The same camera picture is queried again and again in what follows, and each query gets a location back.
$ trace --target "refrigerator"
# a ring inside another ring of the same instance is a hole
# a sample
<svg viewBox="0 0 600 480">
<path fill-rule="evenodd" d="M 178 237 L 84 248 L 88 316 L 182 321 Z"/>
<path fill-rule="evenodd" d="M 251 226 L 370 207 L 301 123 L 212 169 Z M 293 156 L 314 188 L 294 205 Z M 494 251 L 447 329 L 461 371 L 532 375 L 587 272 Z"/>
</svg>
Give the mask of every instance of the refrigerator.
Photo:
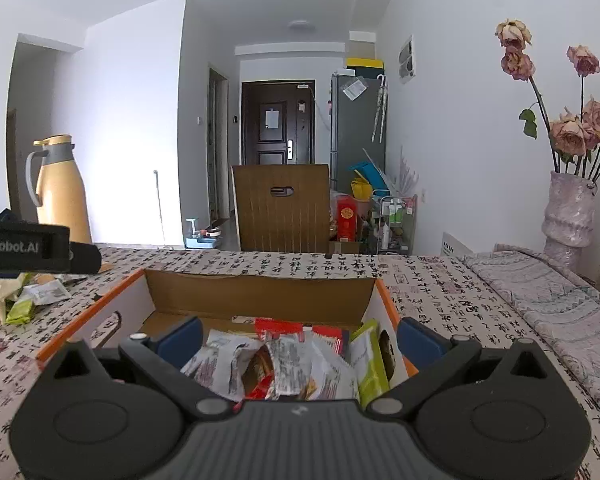
<svg viewBox="0 0 600 480">
<path fill-rule="evenodd" d="M 375 141 L 371 142 L 380 82 L 377 79 L 365 78 L 366 90 L 352 101 L 342 91 L 342 86 L 351 83 L 353 79 L 348 75 L 331 77 L 330 184 L 331 189 L 347 194 L 351 194 L 351 181 L 357 176 L 349 168 L 368 160 L 363 148 L 384 171 L 384 147 L 386 145 L 384 133 L 382 143 L 380 143 L 381 118 L 378 119 Z"/>
</svg>

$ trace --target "blue gripper pad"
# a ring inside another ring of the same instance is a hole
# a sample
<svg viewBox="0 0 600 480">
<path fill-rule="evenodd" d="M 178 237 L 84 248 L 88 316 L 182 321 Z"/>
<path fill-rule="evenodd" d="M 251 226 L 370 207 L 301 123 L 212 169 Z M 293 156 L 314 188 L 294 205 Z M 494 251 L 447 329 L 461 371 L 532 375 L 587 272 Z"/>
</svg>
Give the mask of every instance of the blue gripper pad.
<svg viewBox="0 0 600 480">
<path fill-rule="evenodd" d="M 398 349 L 418 370 L 440 359 L 451 341 L 411 317 L 403 317 L 396 330 Z"/>
<path fill-rule="evenodd" d="M 203 338 L 202 322 L 190 316 L 168 333 L 152 339 L 150 348 L 180 370 L 200 350 Z"/>
</svg>

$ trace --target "pink vase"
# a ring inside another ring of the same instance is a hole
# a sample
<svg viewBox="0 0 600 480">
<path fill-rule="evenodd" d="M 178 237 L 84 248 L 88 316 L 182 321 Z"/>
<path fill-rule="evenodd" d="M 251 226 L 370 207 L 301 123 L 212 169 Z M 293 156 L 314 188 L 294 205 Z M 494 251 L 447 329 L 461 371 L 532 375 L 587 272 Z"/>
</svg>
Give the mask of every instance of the pink vase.
<svg viewBox="0 0 600 480">
<path fill-rule="evenodd" d="M 582 248 L 593 240 L 595 183 L 569 173 L 551 172 L 544 210 L 544 254 L 576 272 Z"/>
</svg>

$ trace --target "table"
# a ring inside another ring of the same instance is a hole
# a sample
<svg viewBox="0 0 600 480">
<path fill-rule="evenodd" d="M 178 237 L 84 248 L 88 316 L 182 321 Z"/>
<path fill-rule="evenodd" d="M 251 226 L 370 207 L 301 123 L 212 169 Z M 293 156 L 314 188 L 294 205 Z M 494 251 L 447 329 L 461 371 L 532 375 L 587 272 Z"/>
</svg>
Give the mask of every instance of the table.
<svg viewBox="0 0 600 480">
<path fill-rule="evenodd" d="M 359 254 L 230 253 L 102 249 L 114 268 L 68 287 L 71 299 L 40 309 L 20 327 L 0 328 L 0 480 L 22 478 L 8 446 L 11 419 L 37 376 L 36 351 L 94 300 L 139 267 L 197 274 L 293 278 L 382 278 L 403 316 L 443 336 L 464 333 L 483 346 L 506 348 L 517 337 L 539 341 L 586 411 L 592 443 L 578 480 L 600 479 L 600 410 L 557 357 L 510 306 L 454 258 Z M 96 331 L 94 337 L 104 329 Z"/>
</svg>

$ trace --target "ceiling light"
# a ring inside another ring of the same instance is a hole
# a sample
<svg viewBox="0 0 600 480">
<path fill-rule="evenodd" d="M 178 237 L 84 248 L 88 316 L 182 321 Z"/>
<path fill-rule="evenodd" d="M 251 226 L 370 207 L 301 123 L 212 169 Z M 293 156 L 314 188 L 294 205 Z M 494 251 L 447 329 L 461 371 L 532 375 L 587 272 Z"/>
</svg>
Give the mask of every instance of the ceiling light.
<svg viewBox="0 0 600 480">
<path fill-rule="evenodd" d="M 307 20 L 293 20 L 289 22 L 287 27 L 298 32 L 313 32 L 315 30 L 315 25 Z"/>
</svg>

